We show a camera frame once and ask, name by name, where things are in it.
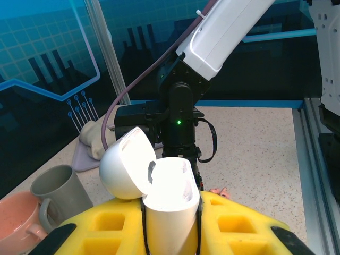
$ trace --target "cloth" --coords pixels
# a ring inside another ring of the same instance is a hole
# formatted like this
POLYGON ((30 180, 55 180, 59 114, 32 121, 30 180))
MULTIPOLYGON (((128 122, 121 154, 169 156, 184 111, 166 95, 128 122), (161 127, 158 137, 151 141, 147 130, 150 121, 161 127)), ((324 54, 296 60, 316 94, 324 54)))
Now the cloth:
MULTIPOLYGON (((87 145, 88 155, 96 160, 101 160, 105 150, 101 142, 101 123, 95 121, 89 121, 86 123, 80 131, 79 140, 87 145)), ((115 132, 106 128, 106 142, 108 146, 111 146, 116 141, 115 132)))

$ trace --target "mug handle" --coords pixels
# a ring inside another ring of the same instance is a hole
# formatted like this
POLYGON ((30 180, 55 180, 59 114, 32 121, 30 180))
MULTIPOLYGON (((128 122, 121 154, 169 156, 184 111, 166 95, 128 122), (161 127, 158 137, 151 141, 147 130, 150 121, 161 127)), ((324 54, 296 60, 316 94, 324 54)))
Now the mug handle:
POLYGON ((42 226, 36 224, 36 223, 32 223, 28 229, 27 232, 36 235, 37 237, 39 237, 40 240, 43 240, 45 237, 47 237, 47 233, 46 231, 43 229, 42 226))
POLYGON ((50 198, 45 198, 40 206, 40 210, 39 210, 39 220, 40 223, 42 225, 42 227, 48 232, 52 232, 53 227, 51 225, 51 223, 48 221, 47 218, 47 209, 49 206, 49 203, 51 202, 50 198))

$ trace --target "cable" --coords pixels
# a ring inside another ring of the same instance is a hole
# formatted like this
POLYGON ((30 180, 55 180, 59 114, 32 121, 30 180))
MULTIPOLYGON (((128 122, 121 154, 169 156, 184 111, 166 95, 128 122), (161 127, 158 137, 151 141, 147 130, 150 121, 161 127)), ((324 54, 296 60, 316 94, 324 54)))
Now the cable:
MULTIPOLYGON (((211 8, 215 5, 218 0, 210 0, 206 7, 201 12, 203 16, 206 16, 211 8)), ((105 129, 107 126, 108 118, 112 113, 113 109, 118 105, 119 101, 124 97, 126 93, 128 93, 134 86, 136 86, 142 79, 144 79, 150 72, 152 72, 157 66, 159 66, 174 50, 176 50, 177 46, 198 26, 198 24, 202 21, 201 16, 197 16, 197 18, 190 24, 190 26, 182 33, 182 35, 173 43, 170 48, 163 53, 163 55, 154 62, 151 66, 149 66, 140 76, 138 76, 130 85, 128 85, 121 94, 117 95, 117 98, 110 105, 107 113, 105 114, 103 123, 101 125, 101 142, 103 143, 103 147, 105 150, 108 149, 108 145, 106 142, 105 129)))
POLYGON ((208 159, 200 159, 200 158, 197 159, 198 162, 200 163, 207 163, 207 162, 210 162, 214 158, 214 155, 217 152, 217 133, 216 133, 214 126, 209 121, 207 121, 205 118, 198 118, 198 121, 207 123, 210 127, 210 131, 212 135, 212 156, 208 159))

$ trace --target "white container lid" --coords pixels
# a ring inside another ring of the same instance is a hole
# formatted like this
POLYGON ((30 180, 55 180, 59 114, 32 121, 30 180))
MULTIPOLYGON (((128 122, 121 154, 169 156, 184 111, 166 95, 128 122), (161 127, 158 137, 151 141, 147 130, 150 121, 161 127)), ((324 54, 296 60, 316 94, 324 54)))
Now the white container lid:
POLYGON ((136 199, 151 189, 149 166, 156 154, 144 132, 135 127, 103 155, 99 176, 105 188, 120 199, 136 199))

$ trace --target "pink mug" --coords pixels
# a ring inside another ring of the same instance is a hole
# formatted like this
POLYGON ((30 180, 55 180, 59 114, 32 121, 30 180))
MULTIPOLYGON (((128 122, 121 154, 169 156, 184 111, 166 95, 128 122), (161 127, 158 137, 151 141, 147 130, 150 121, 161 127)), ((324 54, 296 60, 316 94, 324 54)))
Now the pink mug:
POLYGON ((0 200, 0 254, 22 254, 47 236, 39 208, 39 199, 28 191, 0 200))

